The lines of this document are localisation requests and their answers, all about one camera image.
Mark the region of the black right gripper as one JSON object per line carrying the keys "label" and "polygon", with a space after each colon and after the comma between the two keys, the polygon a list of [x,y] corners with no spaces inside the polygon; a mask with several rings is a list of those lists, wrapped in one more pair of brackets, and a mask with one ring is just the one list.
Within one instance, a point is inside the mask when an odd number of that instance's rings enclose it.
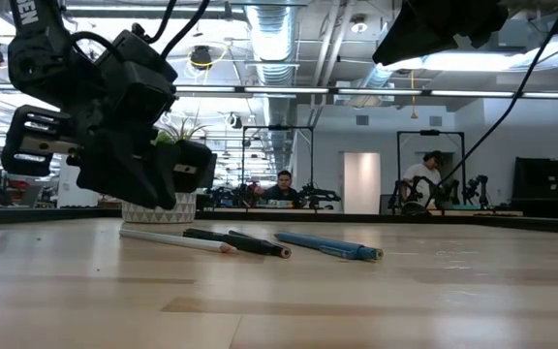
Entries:
{"label": "black right gripper", "polygon": [[456,48],[456,35],[470,36],[471,46],[485,45],[509,16],[500,0],[406,0],[372,55],[376,64],[391,64]]}

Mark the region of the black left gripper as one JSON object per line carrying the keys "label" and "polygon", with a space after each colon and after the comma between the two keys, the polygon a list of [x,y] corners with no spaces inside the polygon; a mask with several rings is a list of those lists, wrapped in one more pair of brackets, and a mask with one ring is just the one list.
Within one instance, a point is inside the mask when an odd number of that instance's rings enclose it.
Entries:
{"label": "black left gripper", "polygon": [[172,141],[165,129],[138,121],[82,125],[64,112],[22,106],[1,155],[15,175],[47,175],[56,154],[79,168],[77,186],[148,208],[173,209],[175,192],[211,180],[215,155],[202,143]]}

